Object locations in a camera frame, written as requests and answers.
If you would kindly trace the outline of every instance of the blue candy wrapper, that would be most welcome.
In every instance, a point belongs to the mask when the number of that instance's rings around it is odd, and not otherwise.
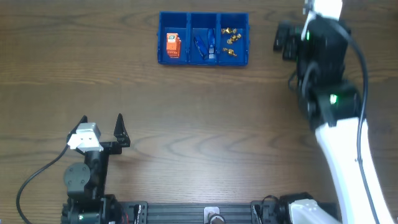
[[[209,42],[209,59],[214,59],[214,47],[216,45],[214,38],[214,30],[207,30],[207,40]]]
[[[209,53],[207,51],[206,45],[203,42],[203,40],[200,38],[199,35],[196,35],[193,38],[193,41],[195,42],[195,45],[196,45],[197,49],[199,50],[199,53],[200,53],[202,59],[206,60],[208,58]]]

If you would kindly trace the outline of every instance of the blue plastic container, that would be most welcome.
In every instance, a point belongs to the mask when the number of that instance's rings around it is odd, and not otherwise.
[[[232,45],[226,43],[230,34],[221,34],[221,29],[236,28],[242,38]],[[193,38],[199,35],[208,48],[208,29],[215,33],[215,58],[203,60]],[[245,66],[249,60],[249,14],[215,12],[160,12],[157,33],[157,60],[164,65],[224,65]],[[170,58],[166,53],[166,34],[178,33],[181,40],[180,58]],[[223,48],[233,49],[232,57]]]

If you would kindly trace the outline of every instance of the wood table surface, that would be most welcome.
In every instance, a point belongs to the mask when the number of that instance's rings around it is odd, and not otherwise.
[[[0,220],[22,223],[16,193],[55,158],[85,114],[112,137],[118,113],[132,146],[111,156],[106,193],[120,201],[251,202],[307,191],[336,202],[326,159],[272,51],[278,22],[304,22],[294,0],[8,0],[0,2]],[[157,63],[159,11],[248,12],[247,67]],[[342,18],[368,62],[369,141],[398,216],[398,4],[344,1]],[[345,77],[361,88],[352,50]],[[36,177],[21,205],[59,223],[70,150]]]

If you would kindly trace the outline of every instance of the orange box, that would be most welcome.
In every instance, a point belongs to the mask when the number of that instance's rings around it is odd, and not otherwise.
[[[181,40],[176,33],[167,33],[166,52],[170,58],[179,58],[181,52]]]

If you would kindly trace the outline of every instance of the green light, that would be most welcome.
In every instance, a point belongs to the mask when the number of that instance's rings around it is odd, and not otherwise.
[[[334,105],[335,103],[337,103],[337,99],[338,99],[338,97],[336,95],[331,94],[330,95],[330,104]]]

